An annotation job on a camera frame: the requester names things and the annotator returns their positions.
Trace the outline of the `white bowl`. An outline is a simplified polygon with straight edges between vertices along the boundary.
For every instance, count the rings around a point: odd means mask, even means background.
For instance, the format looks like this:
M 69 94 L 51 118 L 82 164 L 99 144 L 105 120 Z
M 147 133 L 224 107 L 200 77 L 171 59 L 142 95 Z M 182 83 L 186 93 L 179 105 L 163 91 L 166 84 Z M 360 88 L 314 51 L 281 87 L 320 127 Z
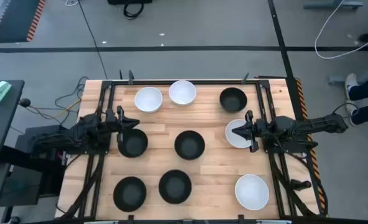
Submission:
M 225 129 L 225 135 L 228 143 L 235 148 L 243 149 L 252 146 L 251 140 L 245 140 L 243 137 L 232 132 L 234 128 L 243 126 L 246 123 L 244 119 L 232 120 Z
M 135 95 L 135 106 L 146 113 L 156 112 L 162 105 L 163 95 L 155 87 L 141 88 Z
M 247 210 L 261 210 L 269 201 L 269 188 L 265 181 L 254 174 L 241 176 L 234 188 L 237 201 Z
M 185 106 L 191 104 L 195 100 L 197 90 L 192 82 L 178 80 L 170 86 L 168 94 L 175 104 Z

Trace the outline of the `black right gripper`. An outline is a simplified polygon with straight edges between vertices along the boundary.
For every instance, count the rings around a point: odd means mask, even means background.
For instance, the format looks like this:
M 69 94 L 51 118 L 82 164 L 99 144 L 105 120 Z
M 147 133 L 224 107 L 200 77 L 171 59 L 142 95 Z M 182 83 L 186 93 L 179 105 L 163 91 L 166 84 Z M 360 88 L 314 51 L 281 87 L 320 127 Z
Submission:
M 266 153 L 276 153 L 277 143 L 275 142 L 275 130 L 276 130 L 276 119 L 274 118 L 271 122 L 267 122 L 265 119 L 257 119 L 253 122 L 253 112 L 248 110 L 245 115 L 247 121 L 242 126 L 233 128 L 232 132 L 244 139 L 251 139 L 252 145 L 249 147 L 250 152 L 256 152 L 259 150 L 258 142 L 256 138 L 261 138 L 263 148 Z

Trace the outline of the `black equipment box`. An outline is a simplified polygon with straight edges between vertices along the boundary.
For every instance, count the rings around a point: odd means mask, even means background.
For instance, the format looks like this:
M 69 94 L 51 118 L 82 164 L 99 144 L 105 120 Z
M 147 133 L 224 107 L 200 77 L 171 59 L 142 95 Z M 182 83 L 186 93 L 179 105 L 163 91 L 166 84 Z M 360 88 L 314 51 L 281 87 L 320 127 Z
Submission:
M 3 146 L 0 161 L 13 165 L 0 198 L 1 207 L 35 205 L 41 197 L 57 196 L 63 180 L 62 153 L 35 145 L 35 137 L 64 130 L 60 125 L 27 128 L 14 147 Z

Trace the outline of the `black floor device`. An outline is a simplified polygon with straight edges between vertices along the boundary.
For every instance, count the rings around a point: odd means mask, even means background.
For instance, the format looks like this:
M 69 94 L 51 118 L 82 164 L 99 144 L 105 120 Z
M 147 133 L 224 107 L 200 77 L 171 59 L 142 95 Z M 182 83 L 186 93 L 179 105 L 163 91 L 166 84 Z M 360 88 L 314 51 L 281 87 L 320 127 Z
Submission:
M 110 5 L 125 5 L 125 4 L 150 4 L 153 0 L 107 0 Z

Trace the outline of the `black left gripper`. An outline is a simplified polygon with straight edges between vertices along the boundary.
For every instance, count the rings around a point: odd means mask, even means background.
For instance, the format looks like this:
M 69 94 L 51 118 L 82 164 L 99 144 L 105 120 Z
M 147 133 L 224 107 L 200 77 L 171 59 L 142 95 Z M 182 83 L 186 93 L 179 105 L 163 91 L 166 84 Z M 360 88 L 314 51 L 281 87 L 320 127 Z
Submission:
M 107 130 L 110 133 L 117 132 L 117 143 L 121 144 L 123 143 L 122 130 L 126 133 L 134 129 L 138 124 L 140 124 L 140 121 L 138 119 L 127 118 L 126 116 L 124 116 L 124 110 L 122 106 L 117 106 L 116 109 L 117 116 L 111 108 L 106 110 L 105 123 L 107 126 Z

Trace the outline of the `black bowl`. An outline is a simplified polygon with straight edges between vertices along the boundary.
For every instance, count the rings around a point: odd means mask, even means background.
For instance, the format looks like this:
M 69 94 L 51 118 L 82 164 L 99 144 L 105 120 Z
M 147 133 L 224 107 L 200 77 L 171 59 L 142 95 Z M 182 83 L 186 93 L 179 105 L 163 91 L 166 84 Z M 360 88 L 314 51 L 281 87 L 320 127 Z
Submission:
M 145 202 L 147 189 L 144 182 L 134 176 L 120 180 L 114 188 L 113 201 L 123 212 L 133 212 Z
M 205 151 L 205 140 L 196 131 L 187 130 L 180 133 L 174 142 L 176 153 L 185 160 L 195 160 Z
M 170 204 L 185 202 L 190 196 L 191 190 L 191 179 L 182 170 L 169 170 L 159 181 L 159 194 L 164 201 Z
M 139 129 L 132 129 L 122 133 L 123 143 L 118 144 L 118 150 L 124 157 L 139 157 L 146 151 L 148 138 L 145 132 Z
M 225 111 L 236 113 L 246 107 L 247 96 L 242 90 L 230 87 L 221 92 L 219 102 Z

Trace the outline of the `grey desk foot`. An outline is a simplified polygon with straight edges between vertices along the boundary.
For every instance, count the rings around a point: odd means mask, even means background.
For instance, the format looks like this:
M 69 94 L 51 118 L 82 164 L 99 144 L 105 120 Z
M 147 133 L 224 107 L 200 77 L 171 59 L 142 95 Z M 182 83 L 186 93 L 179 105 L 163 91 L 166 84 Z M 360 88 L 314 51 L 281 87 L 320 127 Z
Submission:
M 345 77 L 341 77 L 341 76 L 329 76 L 328 83 L 330 85 L 344 85 L 345 79 L 346 79 Z M 359 84 L 362 84 L 368 81 L 368 70 L 362 73 L 361 75 L 358 75 L 357 81 Z
M 364 4 L 361 0 L 311 0 L 303 4 L 304 9 L 329 9 L 338 6 L 358 9 Z

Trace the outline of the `black floor mat orange-edged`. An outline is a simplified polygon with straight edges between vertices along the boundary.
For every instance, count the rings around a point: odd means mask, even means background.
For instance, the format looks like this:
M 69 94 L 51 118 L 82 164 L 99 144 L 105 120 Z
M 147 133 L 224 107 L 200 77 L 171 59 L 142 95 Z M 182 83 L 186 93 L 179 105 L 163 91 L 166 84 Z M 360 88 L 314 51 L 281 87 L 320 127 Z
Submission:
M 44 7 L 45 0 L 7 0 L 0 16 L 0 44 L 31 42 Z

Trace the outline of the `orange black hazard strip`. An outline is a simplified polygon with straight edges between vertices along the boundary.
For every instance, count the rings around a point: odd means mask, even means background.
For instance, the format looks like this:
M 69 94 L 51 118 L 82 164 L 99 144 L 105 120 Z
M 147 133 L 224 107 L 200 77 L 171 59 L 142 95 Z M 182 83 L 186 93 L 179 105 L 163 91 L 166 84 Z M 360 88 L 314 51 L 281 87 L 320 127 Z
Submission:
M 303 90 L 302 90 L 302 85 L 301 85 L 301 81 L 299 78 L 295 78 L 296 80 L 296 84 L 297 84 L 297 89 L 298 89 L 298 98 L 300 100 L 300 108 L 301 108 L 301 113 L 302 113 L 302 118 L 303 119 L 308 119 L 308 113 L 306 110 L 306 103 L 305 103 L 305 99 L 303 97 Z M 311 171 L 312 171 L 312 176 L 313 179 L 316 181 L 316 185 L 317 185 L 317 190 L 318 190 L 318 207 L 320 209 L 321 215 L 323 217 L 327 217 L 328 216 L 328 199 L 327 199 L 327 195 L 326 192 L 324 191 L 324 188 L 321 184 L 321 179 L 320 179 L 320 173 L 319 173 L 319 168 L 318 168 L 318 162 L 317 162 L 317 158 L 316 158 L 316 152 L 314 150 L 314 146 L 310 149 L 310 159 L 311 159 Z

